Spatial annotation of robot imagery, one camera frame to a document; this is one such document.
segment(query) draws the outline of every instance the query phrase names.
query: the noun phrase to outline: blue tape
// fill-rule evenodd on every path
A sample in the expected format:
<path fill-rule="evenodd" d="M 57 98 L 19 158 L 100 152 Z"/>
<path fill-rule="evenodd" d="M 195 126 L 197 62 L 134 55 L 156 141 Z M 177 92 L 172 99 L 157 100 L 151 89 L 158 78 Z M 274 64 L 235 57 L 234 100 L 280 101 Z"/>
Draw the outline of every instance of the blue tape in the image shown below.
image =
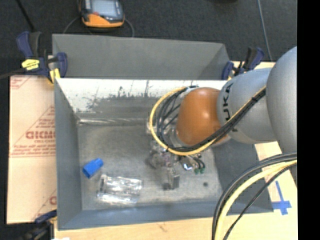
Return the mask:
<path fill-rule="evenodd" d="M 288 214 L 288 208 L 292 208 L 290 201 L 285 201 L 284 197 L 282 195 L 281 189 L 279 182 L 276 180 L 275 182 L 276 188 L 278 190 L 279 196 L 280 196 L 280 201 L 277 202 L 272 202 L 272 207 L 273 209 L 279 209 L 281 211 L 281 215 L 287 215 Z"/>

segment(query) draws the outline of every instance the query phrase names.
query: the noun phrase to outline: blue plastic block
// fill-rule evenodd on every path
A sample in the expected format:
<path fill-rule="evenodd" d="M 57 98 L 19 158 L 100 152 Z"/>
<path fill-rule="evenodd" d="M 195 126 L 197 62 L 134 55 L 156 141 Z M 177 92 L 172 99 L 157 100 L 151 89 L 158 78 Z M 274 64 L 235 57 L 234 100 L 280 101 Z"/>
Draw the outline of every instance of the blue plastic block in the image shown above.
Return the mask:
<path fill-rule="evenodd" d="M 102 166 L 104 162 L 100 158 L 96 158 L 88 162 L 82 169 L 84 175 L 90 179 Z"/>

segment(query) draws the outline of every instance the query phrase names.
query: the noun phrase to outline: clear plastic bag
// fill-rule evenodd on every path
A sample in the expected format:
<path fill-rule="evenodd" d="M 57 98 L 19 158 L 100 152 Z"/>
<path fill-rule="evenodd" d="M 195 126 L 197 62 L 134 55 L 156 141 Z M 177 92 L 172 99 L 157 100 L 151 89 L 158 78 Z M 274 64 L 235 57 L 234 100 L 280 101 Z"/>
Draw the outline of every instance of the clear plastic bag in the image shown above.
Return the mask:
<path fill-rule="evenodd" d="M 143 182 L 140 179 L 100 176 L 96 197 L 111 205 L 135 204 L 140 197 Z"/>

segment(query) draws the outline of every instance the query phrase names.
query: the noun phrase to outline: yellow cable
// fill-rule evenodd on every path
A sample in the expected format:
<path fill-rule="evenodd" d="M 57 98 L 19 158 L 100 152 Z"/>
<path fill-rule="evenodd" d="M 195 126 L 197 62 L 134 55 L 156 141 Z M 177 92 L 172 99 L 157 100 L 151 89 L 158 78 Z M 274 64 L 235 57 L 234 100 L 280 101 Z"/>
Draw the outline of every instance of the yellow cable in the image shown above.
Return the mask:
<path fill-rule="evenodd" d="M 158 136 L 156 135 L 155 133 L 155 130 L 154 130 L 154 126 L 153 126 L 153 118 L 154 118 L 154 115 L 155 115 L 155 112 L 156 112 L 156 109 L 157 107 L 160 105 L 160 103 L 162 101 L 164 101 L 167 97 L 169 97 L 170 95 L 176 93 L 176 92 L 179 92 L 183 89 L 185 89 L 186 87 L 179 87 L 179 88 L 176 88 L 172 91 L 169 91 L 168 93 L 166 93 L 164 96 L 162 96 L 153 106 L 152 110 L 151 110 L 151 113 L 150 113 L 150 117 L 149 117 L 149 127 L 150 127 L 150 131 L 151 131 L 151 134 L 152 134 L 152 137 L 155 139 L 155 141 L 161 146 L 163 147 L 164 149 L 168 150 L 170 153 L 172 154 L 175 154 L 175 155 L 178 155 L 178 156 L 190 156 L 190 155 L 195 155 L 197 153 L 200 153 L 202 152 L 203 150 L 205 150 L 206 148 L 208 148 L 209 146 L 211 146 L 215 140 L 217 138 L 214 138 L 212 139 L 211 141 L 207 142 L 206 144 L 202 145 L 201 147 L 193 150 L 193 151 L 184 151 L 184 152 L 181 152 L 181 151 L 177 151 L 177 150 L 174 150 L 172 148 L 169 148 L 168 145 L 166 145 L 165 143 L 163 143 L 159 138 Z M 261 92 L 264 88 L 266 88 L 266 86 L 264 86 L 263 88 L 261 88 L 256 94 L 258 94 L 259 92 Z M 247 101 L 246 104 L 244 104 L 229 120 L 232 120 L 238 113 L 239 111 L 244 107 L 246 106 L 249 102 L 251 101 L 251 99 L 249 99 Z"/>
<path fill-rule="evenodd" d="M 215 240 L 219 240 L 221 237 L 221 231 L 222 231 L 222 224 L 224 222 L 224 219 L 230 209 L 230 207 L 232 206 L 232 204 L 234 203 L 234 201 L 237 199 L 237 197 L 245 190 L 247 189 L 250 185 L 252 185 L 253 183 L 255 183 L 256 181 L 262 179 L 263 177 L 272 174 L 272 173 L 277 173 L 280 170 L 291 166 L 293 164 L 296 164 L 297 160 L 294 161 L 290 161 L 290 162 L 281 162 L 267 170 L 264 170 L 258 174 L 256 174 L 255 176 L 249 178 L 246 182 L 244 182 L 239 188 L 236 189 L 236 191 L 230 196 L 230 198 L 227 200 L 227 202 L 225 203 L 225 205 L 223 206 L 223 209 L 221 210 L 221 214 L 218 217 L 217 220 L 217 226 L 216 226 L 216 231 L 215 231 Z"/>

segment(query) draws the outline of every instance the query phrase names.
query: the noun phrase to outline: black floor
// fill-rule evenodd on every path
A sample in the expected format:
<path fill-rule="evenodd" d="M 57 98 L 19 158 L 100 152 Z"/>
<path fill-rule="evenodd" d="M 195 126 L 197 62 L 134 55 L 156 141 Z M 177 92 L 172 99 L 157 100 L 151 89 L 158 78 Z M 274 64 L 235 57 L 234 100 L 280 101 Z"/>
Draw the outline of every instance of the black floor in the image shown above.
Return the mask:
<path fill-rule="evenodd" d="M 78 16 L 76 0 L 21 0 L 35 28 L 39 50 L 51 52 L 51 34 L 62 33 Z M 139 38 L 223 43 L 231 60 L 260 47 L 265 61 L 276 61 L 297 45 L 298 0 L 120 0 Z M 0 74 L 20 67 L 19 33 L 29 30 L 15 0 L 0 0 Z M 80 20 L 68 33 L 89 34 Z M 130 26 L 107 35 L 129 37 Z M 0 80 L 0 239 L 20 236 L 32 225 L 4 225 L 8 174 L 8 79 Z"/>

